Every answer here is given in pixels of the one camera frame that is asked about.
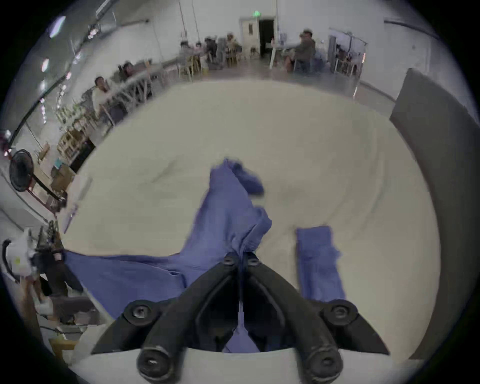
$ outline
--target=folded blue fabric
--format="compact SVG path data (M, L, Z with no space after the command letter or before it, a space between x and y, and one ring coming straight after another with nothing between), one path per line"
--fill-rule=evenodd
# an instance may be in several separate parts
M329 226L297 228L297 258L301 295L310 300L344 299L336 268L341 253L333 246Z
M66 252L65 263L113 318L134 300L171 299L228 252L243 255L258 247L272 221L248 195L261 193L258 178L226 159L210 171L208 193L180 253L98 257Z

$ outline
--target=black bolt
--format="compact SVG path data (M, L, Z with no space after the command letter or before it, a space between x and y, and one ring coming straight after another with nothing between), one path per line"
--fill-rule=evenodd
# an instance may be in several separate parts
M225 257L223 258L223 264L225 264L225 265L233 265L233 264L234 264L233 257L228 256L228 255L225 256Z
M132 312L132 315L137 319L144 319L145 317L147 317L149 312L150 310L147 306L139 305L138 307L135 307L135 309Z
M345 319L348 315L348 308L346 307L335 307L333 311L337 319Z
M306 369L316 379L334 378L342 372L343 362L337 350L320 348L308 359Z
M248 259L248 265L249 265L249 266L255 267L255 266L257 266L258 264L260 264L260 260L254 259L254 258Z
M137 368L145 378L158 380L170 374L170 358L158 350L144 349L138 357Z

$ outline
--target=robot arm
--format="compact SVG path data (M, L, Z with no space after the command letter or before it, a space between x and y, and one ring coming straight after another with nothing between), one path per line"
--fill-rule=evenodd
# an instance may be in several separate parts
M141 348L138 373L151 383L174 382L185 348L223 349L237 326L239 300L259 350L294 348L310 383L330 383L340 375L339 348L388 354L352 303L307 301L253 253L246 254L245 266L229 253L178 298L130 303L92 355Z

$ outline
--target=black fan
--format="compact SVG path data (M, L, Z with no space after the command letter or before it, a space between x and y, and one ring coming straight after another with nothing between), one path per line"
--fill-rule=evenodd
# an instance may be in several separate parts
M32 183L32 178L34 176L32 156L24 149L16 152L12 157L9 172L12 186L18 192L26 191Z
M10 182L12 186L18 191L23 192L30 187L32 179L37 182L50 196L60 203L60 207L65 207L67 200L64 197L58 197L49 187L42 183L34 174L35 165L32 156L28 151L21 149L15 152L10 162Z

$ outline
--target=white table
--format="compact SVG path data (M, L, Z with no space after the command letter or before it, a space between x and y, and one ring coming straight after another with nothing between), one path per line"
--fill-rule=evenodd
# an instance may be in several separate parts
M295 48L298 44L284 44L284 45L280 45L280 44L270 44L270 43L266 43L265 46L267 48L272 48L272 57L270 58L270 69L273 68L273 63L275 61L275 55L276 55L276 50L277 49L292 49L292 48Z
M107 104L110 101L118 99L121 96L124 96L134 107L136 107L140 102L137 101L135 94L139 91L142 94L142 103L146 103L147 100L147 89L148 85L152 83L152 75L159 74L161 75L163 71L163 64L156 64L147 67L145 70L136 73L135 75L129 77L125 82L115 86L113 89L107 92L106 101L104 104Z
M295 228L330 225L347 299L393 360L408 359L435 305L435 211L391 121L340 95L255 79L171 87L123 120L73 179L60 225L82 178L93 182L62 235L64 246L90 255L179 252L210 168L225 156L240 159L265 188L253 203L273 223L259 259L298 286Z

